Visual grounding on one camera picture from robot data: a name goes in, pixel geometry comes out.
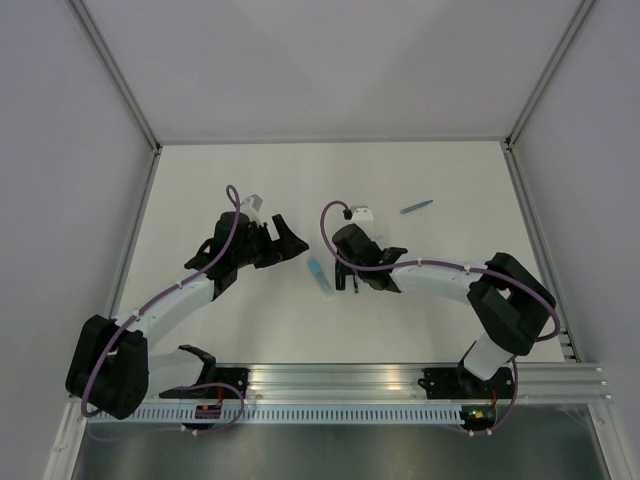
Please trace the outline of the blue marker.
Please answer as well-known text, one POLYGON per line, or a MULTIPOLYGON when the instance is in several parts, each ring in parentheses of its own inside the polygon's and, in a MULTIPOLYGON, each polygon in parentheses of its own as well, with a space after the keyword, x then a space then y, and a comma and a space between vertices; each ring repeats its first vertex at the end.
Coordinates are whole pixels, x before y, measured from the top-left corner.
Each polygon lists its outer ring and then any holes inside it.
POLYGON ((322 271, 313 273, 313 278, 325 297, 330 298, 335 295, 333 285, 322 271))

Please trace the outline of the slim blue pen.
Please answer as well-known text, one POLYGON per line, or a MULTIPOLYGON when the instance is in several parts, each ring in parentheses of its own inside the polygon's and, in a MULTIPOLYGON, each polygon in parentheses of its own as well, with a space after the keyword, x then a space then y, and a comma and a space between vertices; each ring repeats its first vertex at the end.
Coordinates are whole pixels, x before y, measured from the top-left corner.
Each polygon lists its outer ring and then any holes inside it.
POLYGON ((406 215, 406 214, 409 214, 409 213, 414 212, 416 210, 419 210, 421 208, 424 208, 426 206, 429 206, 432 203, 433 203, 433 200, 431 200, 431 199, 430 200, 424 200, 424 201, 421 201, 421 202, 418 202, 418 203, 415 203, 413 205, 410 205, 410 206, 407 206, 407 207, 404 207, 404 208, 400 209, 399 213, 401 215, 406 215))

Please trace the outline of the blue marker cap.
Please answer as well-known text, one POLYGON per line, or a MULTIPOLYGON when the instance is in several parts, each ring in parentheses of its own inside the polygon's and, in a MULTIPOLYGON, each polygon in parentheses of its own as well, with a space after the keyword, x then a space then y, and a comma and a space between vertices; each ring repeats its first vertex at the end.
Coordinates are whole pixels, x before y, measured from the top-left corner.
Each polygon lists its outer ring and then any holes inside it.
POLYGON ((322 272, 321 266, 315 258, 309 258, 307 266, 313 275, 319 275, 322 272))

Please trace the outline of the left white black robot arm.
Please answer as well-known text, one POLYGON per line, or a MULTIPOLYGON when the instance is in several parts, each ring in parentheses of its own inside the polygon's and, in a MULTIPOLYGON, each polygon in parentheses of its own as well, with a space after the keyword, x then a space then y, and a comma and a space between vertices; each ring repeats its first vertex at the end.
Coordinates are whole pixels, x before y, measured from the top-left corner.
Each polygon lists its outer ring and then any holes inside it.
POLYGON ((281 215, 272 220, 276 238, 245 213, 223 213, 212 237, 151 306, 114 318, 90 317, 76 344, 66 391, 119 420, 129 417, 148 395, 217 397, 220 375, 212 354, 189 344, 169 354, 154 356, 151 351, 187 316, 220 297, 240 269, 271 267, 308 251, 281 215))

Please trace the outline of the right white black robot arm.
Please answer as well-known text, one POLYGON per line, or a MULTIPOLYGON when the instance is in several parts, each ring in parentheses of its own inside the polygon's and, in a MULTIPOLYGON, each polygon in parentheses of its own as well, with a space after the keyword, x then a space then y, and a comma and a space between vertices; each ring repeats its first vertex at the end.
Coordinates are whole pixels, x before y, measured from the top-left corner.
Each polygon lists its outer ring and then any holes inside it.
POLYGON ((454 369, 463 398, 499 389, 498 372, 559 333, 556 300, 513 256, 498 252, 478 265, 412 259, 404 248, 381 248, 354 223, 331 239, 336 265, 377 291, 425 293, 471 307, 483 328, 454 369))

